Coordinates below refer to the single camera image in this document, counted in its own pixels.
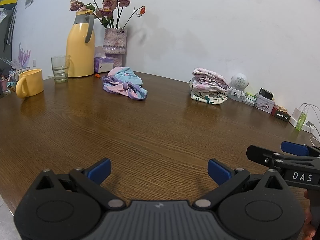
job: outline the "folded cloth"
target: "folded cloth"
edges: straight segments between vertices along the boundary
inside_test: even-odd
[[[228,85],[228,81],[223,77],[221,76],[219,73],[216,73],[214,71],[211,71],[211,70],[207,70],[207,69],[204,69],[204,68],[199,68],[199,67],[196,67],[192,74],[196,77],[196,75],[198,77],[204,77],[204,78],[209,78],[211,80],[217,80],[219,81],[220,83],[224,83],[226,85]]]
[[[102,78],[103,89],[135,100],[145,100],[148,91],[141,87],[142,80],[128,67],[115,67]]]
[[[191,91],[191,98],[211,105],[220,105],[228,99],[227,94],[221,92],[197,92]]]
[[[192,72],[191,90],[198,92],[228,92],[228,81],[220,74],[204,68],[195,68]]]
[[[198,92],[228,92],[225,88],[215,83],[215,81],[202,82],[199,81],[196,77],[191,79],[190,89]]]

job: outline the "wood grain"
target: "wood grain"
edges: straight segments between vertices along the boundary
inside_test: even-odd
[[[280,151],[284,140],[310,144],[309,134],[229,99],[213,106],[191,100],[187,83],[138,73],[146,101],[109,94],[91,76],[44,81],[44,92],[0,100],[0,194],[11,212],[44,168],[67,173],[103,157],[112,173],[102,184],[120,198],[189,199],[217,185],[207,174],[216,158],[252,173],[246,148]],[[305,207],[303,189],[292,189]]]

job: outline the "yellow thermos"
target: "yellow thermos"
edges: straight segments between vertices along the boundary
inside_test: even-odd
[[[67,40],[67,55],[70,55],[69,77],[85,77],[93,74],[94,44],[93,11],[80,11]]]

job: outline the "gray handle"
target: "gray handle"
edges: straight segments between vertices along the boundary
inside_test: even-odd
[[[311,225],[316,229],[313,240],[320,240],[320,191],[309,190],[310,211],[312,214]]]
[[[87,33],[87,36],[84,41],[85,43],[88,43],[90,41],[92,31],[93,31],[94,16],[93,15],[86,15],[85,19],[89,20],[88,33]]]

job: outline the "green bottle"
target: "green bottle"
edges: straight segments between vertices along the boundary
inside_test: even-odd
[[[306,106],[306,107],[303,109],[303,111],[302,111],[302,113],[301,113],[301,115],[300,115],[300,117],[299,117],[299,120],[298,120],[298,123],[297,123],[297,126],[296,126],[296,129],[297,129],[298,131],[301,131],[301,129],[302,129],[302,127],[303,127],[303,124],[304,124],[304,122],[305,122],[306,119],[307,119],[308,110],[309,110],[309,106]]]

